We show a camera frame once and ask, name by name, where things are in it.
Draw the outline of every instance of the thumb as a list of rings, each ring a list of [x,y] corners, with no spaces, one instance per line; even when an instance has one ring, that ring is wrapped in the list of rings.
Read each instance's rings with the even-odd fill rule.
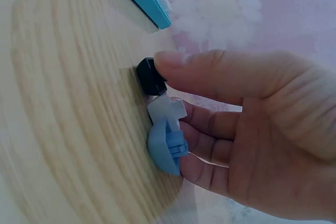
[[[254,54],[213,50],[189,57],[178,52],[158,52],[155,65],[168,85],[235,105],[242,98],[266,98],[309,68],[296,64],[290,53]]]

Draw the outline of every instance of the white plastic piece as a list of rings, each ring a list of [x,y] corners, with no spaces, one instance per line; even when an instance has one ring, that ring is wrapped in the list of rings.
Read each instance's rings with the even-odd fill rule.
[[[151,101],[147,105],[147,110],[153,124],[163,118],[167,118],[172,132],[181,130],[178,120],[187,116],[183,101],[181,99],[172,101],[166,93]]]
[[[172,11],[172,6],[170,5],[168,0],[158,0],[162,9],[169,14]]]

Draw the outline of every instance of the white flower pattern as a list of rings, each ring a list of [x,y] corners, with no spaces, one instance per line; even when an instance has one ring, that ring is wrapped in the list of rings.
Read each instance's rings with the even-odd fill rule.
[[[259,0],[172,0],[174,33],[188,33],[200,51],[245,47],[261,22]]]

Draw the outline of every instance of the fingernail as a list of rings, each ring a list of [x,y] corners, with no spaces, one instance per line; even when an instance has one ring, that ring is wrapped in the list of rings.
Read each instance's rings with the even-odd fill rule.
[[[169,68],[182,68],[186,64],[187,57],[175,51],[162,51],[154,55],[154,62],[158,66]]]

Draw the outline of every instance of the wooden table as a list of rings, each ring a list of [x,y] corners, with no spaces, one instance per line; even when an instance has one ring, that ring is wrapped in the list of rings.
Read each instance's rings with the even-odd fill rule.
[[[196,223],[134,74],[174,48],[130,0],[0,0],[0,223]]]

